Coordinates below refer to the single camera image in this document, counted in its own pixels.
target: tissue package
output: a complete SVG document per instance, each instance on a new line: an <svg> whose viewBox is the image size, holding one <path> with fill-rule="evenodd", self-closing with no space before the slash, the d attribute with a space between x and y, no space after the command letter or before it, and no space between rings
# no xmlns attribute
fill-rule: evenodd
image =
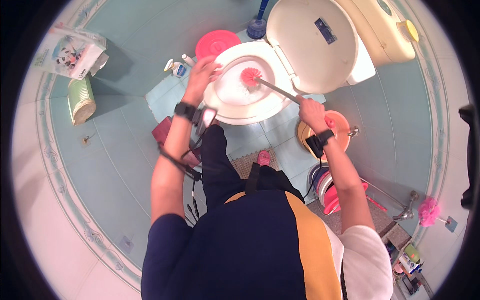
<svg viewBox="0 0 480 300"><path fill-rule="evenodd" d="M32 65L81 80L106 49L107 40L98 34L55 24L43 39Z"/></svg>

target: pink bath sponge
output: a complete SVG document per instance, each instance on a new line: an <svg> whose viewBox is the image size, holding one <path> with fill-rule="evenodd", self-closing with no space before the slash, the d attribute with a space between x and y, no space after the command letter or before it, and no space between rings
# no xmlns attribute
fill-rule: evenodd
<svg viewBox="0 0 480 300"><path fill-rule="evenodd" d="M437 206L437 201L428 197L419 206L420 225L423 227L432 226L435 224L435 219L440 214L440 208Z"/></svg>

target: navy blue shirt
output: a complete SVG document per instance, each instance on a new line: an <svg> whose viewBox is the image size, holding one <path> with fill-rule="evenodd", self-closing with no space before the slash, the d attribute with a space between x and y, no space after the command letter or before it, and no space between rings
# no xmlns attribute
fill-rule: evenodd
<svg viewBox="0 0 480 300"><path fill-rule="evenodd" d="M160 217L148 235L142 298L306 299L285 192L243 196L209 210L194 228L178 215Z"/></svg>

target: decorative tile border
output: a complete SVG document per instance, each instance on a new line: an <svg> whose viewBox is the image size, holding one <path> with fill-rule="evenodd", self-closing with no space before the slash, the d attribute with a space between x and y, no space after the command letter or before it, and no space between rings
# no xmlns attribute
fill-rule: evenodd
<svg viewBox="0 0 480 300"><path fill-rule="evenodd" d="M438 62L435 50L428 37L428 33L422 25L422 22L415 14L408 0L392 0L394 8L400 12L399 16L412 21L415 25L420 40L413 43L417 57L419 58L420 68L425 79L425 85L432 112L432 164L430 168L430 179L427 187L429 197L439 199L445 181L445 167L448 162L448 139L450 136L448 120L448 101L440 63ZM417 225L413 235L413 245L415 246L421 240L425 228Z"/></svg>
<svg viewBox="0 0 480 300"><path fill-rule="evenodd" d="M84 28L107 0L85 0L67 22L73 28ZM130 287L140 293L142 271L122 254L93 220L63 168L50 114L50 95L57 79L43 73L36 95L36 129L45 171L57 201L77 234L99 260Z"/></svg>

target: slipper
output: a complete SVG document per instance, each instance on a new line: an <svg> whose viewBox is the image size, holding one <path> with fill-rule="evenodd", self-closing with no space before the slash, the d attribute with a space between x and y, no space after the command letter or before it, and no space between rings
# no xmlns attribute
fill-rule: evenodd
<svg viewBox="0 0 480 300"><path fill-rule="evenodd" d="M270 153L263 150L260 151L257 158L257 164L260 166L269 166L270 165Z"/></svg>

